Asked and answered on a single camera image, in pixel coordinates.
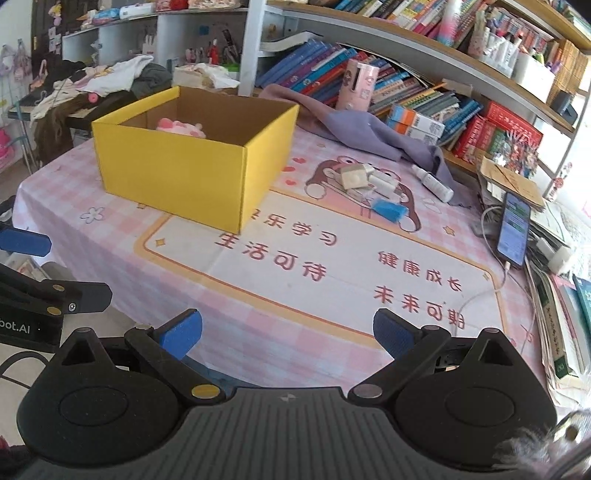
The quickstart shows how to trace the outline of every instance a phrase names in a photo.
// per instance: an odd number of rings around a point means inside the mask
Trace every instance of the screw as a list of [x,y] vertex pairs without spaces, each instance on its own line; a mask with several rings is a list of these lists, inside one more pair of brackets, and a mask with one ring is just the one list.
[[381,388],[377,385],[373,385],[371,383],[364,383],[361,385],[357,385],[353,389],[353,393],[357,395],[359,398],[378,398],[382,396]]

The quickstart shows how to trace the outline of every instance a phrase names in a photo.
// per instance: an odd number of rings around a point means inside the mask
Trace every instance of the phone screen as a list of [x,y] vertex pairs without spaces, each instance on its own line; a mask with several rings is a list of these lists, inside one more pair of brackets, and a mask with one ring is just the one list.
[[496,249],[517,267],[523,266],[525,260],[530,213],[529,205],[513,194],[506,194],[503,223]]

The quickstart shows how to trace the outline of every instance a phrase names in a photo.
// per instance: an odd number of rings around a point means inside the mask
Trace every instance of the white bottle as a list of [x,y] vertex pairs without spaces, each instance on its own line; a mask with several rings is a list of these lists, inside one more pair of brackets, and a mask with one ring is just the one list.
[[453,190],[449,187],[446,187],[443,183],[437,180],[433,175],[431,175],[426,170],[423,170],[417,165],[413,165],[413,173],[417,176],[419,180],[421,180],[422,184],[425,185],[429,190],[431,190],[438,199],[440,199],[443,203],[449,202],[453,197]]

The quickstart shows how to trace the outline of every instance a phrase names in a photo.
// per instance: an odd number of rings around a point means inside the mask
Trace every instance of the blue brush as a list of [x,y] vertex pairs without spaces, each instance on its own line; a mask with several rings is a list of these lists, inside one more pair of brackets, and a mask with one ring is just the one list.
[[404,216],[408,215],[408,209],[404,205],[398,205],[386,200],[375,200],[371,208],[374,212],[393,223],[398,223]]

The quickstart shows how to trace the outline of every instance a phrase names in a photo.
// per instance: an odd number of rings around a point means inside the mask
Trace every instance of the white wall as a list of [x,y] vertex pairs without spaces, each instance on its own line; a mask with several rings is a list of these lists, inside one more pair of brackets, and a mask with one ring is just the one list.
[[[27,53],[31,54],[31,13],[33,10],[33,0],[8,0],[0,7],[0,47],[10,45],[16,50],[18,39],[21,38],[27,48]],[[31,79],[26,79],[22,84],[14,81],[12,76],[0,79],[0,105],[2,100],[7,100],[7,104],[0,108],[0,127],[7,126],[8,134],[11,137],[19,136],[18,125],[14,121],[8,121],[6,111],[11,105],[11,97],[18,99],[28,92],[28,85]],[[20,157],[20,151],[17,151],[17,157]]]

